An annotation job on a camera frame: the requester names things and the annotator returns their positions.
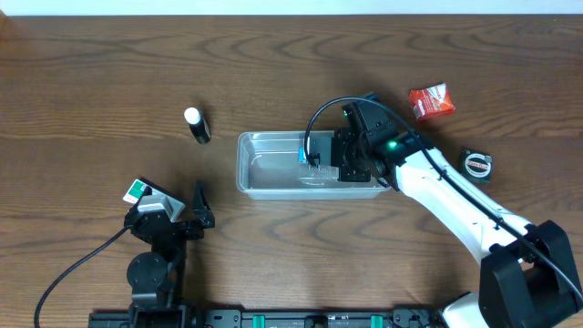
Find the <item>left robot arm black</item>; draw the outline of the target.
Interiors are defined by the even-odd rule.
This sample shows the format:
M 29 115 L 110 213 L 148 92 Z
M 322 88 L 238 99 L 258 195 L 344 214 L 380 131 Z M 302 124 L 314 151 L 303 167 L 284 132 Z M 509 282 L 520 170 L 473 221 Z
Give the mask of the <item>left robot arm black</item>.
M 190 212 L 181 220 L 184 201 L 169 195 L 144 180 L 136 179 L 123 200 L 132 207 L 124 227 L 151 246 L 136 256 L 127 269 L 132 289 L 129 308 L 131 327 L 202 327 L 204 315 L 183 302 L 187 244 L 200 240 L 204 231 L 215 226 L 215 218 L 197 181 Z

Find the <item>red snack packet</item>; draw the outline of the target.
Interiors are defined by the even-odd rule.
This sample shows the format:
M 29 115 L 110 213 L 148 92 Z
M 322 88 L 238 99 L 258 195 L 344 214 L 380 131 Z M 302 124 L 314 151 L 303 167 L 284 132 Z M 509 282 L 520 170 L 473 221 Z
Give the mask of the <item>red snack packet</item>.
M 446 83 L 413 89 L 409 92 L 408 100 L 417 122 L 455 113 L 455 105 Z

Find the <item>green round tape box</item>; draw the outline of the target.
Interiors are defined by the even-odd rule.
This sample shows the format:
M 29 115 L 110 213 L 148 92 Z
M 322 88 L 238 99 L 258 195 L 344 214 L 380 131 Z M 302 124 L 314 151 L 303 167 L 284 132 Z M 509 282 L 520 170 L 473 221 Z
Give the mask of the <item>green round tape box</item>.
M 491 181 L 494 159 L 491 155 L 462 147 L 459 156 L 458 171 L 466 179 L 480 185 Z

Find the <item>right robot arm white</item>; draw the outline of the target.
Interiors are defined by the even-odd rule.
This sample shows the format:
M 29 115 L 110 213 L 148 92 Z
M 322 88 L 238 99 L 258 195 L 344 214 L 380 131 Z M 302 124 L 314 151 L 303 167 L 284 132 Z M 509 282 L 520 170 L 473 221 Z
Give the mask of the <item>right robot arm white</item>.
M 440 309 L 445 327 L 554 327 L 582 309 L 565 231 L 490 199 L 413 130 L 338 130 L 328 148 L 342 175 L 376 174 L 439 219 L 479 265 L 479 290 Z

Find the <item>blue fever patch packet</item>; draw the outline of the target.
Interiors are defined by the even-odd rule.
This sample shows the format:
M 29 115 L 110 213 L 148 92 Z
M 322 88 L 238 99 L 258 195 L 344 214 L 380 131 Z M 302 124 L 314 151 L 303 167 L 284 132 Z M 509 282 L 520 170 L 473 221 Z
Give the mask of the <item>blue fever patch packet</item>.
M 300 163 L 307 163 L 307 158 L 305 156 L 305 150 L 304 150 L 304 148 L 299 148 L 299 151 L 298 151 L 298 161 Z

